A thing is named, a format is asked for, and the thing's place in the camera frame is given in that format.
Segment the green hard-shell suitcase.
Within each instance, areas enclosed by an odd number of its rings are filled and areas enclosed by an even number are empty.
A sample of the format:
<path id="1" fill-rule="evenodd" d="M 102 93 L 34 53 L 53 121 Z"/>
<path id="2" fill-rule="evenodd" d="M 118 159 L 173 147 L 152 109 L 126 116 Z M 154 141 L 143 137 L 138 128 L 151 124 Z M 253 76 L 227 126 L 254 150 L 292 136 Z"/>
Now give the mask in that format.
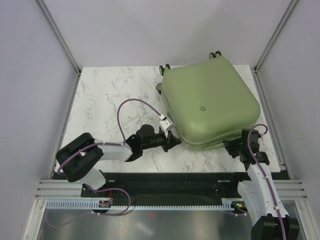
<path id="1" fill-rule="evenodd" d="M 220 51 L 191 65 L 160 65 L 159 73 L 164 106 L 180 140 L 190 147 L 219 148 L 260 117 L 259 101 Z"/>

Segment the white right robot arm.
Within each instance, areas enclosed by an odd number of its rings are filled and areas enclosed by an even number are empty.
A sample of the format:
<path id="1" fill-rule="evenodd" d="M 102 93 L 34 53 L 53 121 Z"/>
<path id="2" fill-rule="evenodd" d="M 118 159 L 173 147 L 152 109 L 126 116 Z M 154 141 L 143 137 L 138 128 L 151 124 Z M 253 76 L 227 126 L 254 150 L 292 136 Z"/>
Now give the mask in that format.
<path id="1" fill-rule="evenodd" d="M 296 240 L 300 225 L 285 209 L 272 178 L 267 154 L 260 151 L 262 135 L 254 128 L 242 129 L 240 138 L 225 141 L 233 158 L 239 157 L 249 180 L 236 179 L 229 184 L 235 197 L 242 197 L 252 222 L 253 240 Z"/>

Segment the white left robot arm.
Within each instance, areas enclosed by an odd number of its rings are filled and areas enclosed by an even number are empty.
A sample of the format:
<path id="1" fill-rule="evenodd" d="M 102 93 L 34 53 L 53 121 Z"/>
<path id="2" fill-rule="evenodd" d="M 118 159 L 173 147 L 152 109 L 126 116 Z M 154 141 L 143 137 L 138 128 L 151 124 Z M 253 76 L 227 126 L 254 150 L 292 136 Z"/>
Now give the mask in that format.
<path id="1" fill-rule="evenodd" d="M 110 185 L 103 172 L 95 169 L 97 162 L 129 163 L 142 157 L 144 150 L 161 147 L 164 152 L 168 152 L 180 144 L 181 140 L 171 130 L 160 128 L 156 133 L 149 124 L 141 126 L 124 143 L 98 141 L 85 132 L 56 153 L 55 158 L 59 164 L 56 173 L 64 175 L 70 183 L 80 181 L 99 197 L 104 197 L 109 193 Z"/>

